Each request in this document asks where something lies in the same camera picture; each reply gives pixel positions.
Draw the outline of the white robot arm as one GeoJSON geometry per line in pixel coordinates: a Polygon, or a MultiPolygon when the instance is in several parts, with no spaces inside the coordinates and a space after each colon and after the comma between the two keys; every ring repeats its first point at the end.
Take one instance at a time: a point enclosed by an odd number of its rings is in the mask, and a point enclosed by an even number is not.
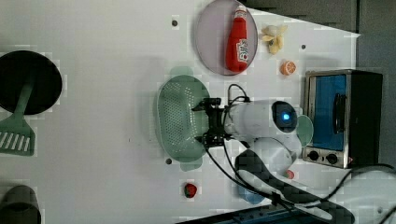
{"type": "Polygon", "coordinates": [[[209,129],[199,136],[205,149],[236,140],[246,148],[230,162],[233,181],[284,207],[290,206],[328,224],[395,224],[395,169],[386,164],[354,167],[333,189],[316,190],[287,178],[303,152],[298,117],[284,101],[251,102],[238,97],[224,107],[205,98],[194,111],[208,115],[209,129]]]}

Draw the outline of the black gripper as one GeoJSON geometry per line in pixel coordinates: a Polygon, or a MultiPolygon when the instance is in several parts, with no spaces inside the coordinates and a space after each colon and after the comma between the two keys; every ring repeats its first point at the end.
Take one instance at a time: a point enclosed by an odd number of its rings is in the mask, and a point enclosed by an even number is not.
{"type": "Polygon", "coordinates": [[[230,140],[231,135],[226,133],[224,128],[225,116],[229,107],[226,105],[220,108],[220,98],[204,98],[192,111],[205,111],[208,117],[208,130],[195,139],[204,148],[223,147],[225,140],[230,140]]]}

